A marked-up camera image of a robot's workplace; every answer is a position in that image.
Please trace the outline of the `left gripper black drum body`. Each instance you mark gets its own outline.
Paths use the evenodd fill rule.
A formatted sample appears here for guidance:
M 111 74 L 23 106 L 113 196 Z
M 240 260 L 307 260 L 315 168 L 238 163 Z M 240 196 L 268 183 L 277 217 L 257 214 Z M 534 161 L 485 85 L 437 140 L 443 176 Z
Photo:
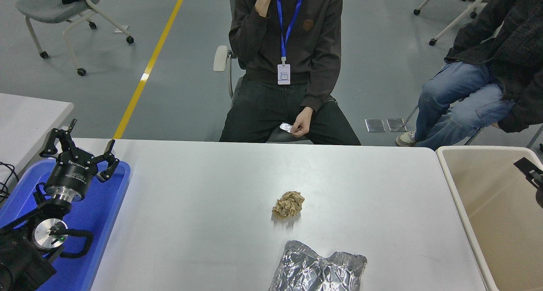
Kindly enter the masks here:
M 56 165 L 47 179 L 45 191 L 52 193 L 55 188 L 68 188 L 78 193 L 87 193 L 94 175 L 98 172 L 97 164 L 89 164 L 93 154 L 76 151 L 62 152 L 56 160 Z

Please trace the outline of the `person's left hand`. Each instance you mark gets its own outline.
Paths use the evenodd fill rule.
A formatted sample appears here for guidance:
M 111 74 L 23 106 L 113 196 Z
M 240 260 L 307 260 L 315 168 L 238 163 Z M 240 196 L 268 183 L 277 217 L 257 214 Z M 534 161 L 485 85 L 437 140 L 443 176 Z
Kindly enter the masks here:
M 295 137 L 301 137 L 310 132 L 310 124 L 314 110 L 308 106 L 304 107 L 302 111 L 297 115 L 293 126 L 291 127 L 291 134 Z

